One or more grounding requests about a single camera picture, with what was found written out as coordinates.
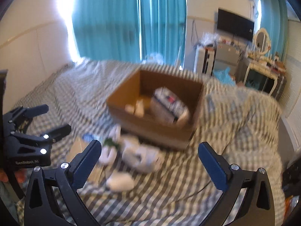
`cardboard box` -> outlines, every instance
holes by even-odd
[[[189,108],[191,118],[183,127],[158,122],[147,110],[143,118],[127,113],[126,104],[135,106],[138,99],[144,100],[147,109],[154,91],[167,87]],[[176,76],[147,70],[137,70],[124,80],[108,97],[106,104],[114,121],[122,129],[160,146],[183,150],[189,144],[198,122],[204,84]]]
[[[88,146],[87,142],[82,140],[80,137],[76,137],[73,145],[71,146],[69,153],[66,156],[66,162],[70,163],[73,160],[73,158],[77,154],[82,153],[87,146]],[[94,183],[95,185],[98,185],[102,171],[103,171],[103,166],[97,162],[92,172],[90,173],[87,181]]]

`blue gripper pad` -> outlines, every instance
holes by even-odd
[[[81,189],[85,185],[100,155],[100,142],[92,140],[82,153],[73,158],[69,171],[73,175],[72,187],[74,189]]]
[[[209,174],[212,182],[218,190],[225,192],[228,189],[227,185],[227,176],[223,171],[218,161],[214,158],[214,155],[217,154],[214,152],[214,155],[210,152],[210,150],[206,147],[203,142],[199,144],[198,154],[201,162],[203,163],[207,173]]]

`striped bedsheet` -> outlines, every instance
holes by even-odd
[[[49,106],[49,112],[34,119],[28,133],[38,134],[62,123],[72,132],[52,147],[51,167],[64,162],[77,136],[105,136],[114,125],[105,104],[111,92],[137,68],[202,80],[207,84],[198,129],[183,152],[162,149],[164,163],[155,173],[139,174],[118,157],[115,169],[129,172],[136,182],[132,191],[113,193],[105,188],[104,172],[98,186],[86,183],[78,194],[101,225],[199,225],[221,195],[198,158],[198,144],[207,141],[226,160],[242,169],[267,170],[275,206],[276,225],[284,216],[281,190],[282,163],[277,153],[280,108],[266,94],[247,88],[221,85],[216,79],[172,66],[137,65],[117,61],[94,61],[67,65],[35,88],[16,105]],[[58,189],[56,198],[65,219],[74,223]],[[227,221],[241,204],[242,190]],[[23,223],[24,200],[17,205]]]

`teal curtain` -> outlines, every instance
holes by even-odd
[[[260,0],[261,1],[261,27],[270,35],[271,54],[279,54],[283,61],[287,45],[287,6],[285,0]]]
[[[75,0],[72,23],[81,57],[140,62],[137,0]]]
[[[184,61],[186,0],[139,0],[142,57],[163,55],[166,64]]]

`oval mirror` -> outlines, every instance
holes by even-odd
[[[271,46],[270,36],[265,28],[260,28],[254,35],[253,43],[259,49],[260,55],[265,55]]]

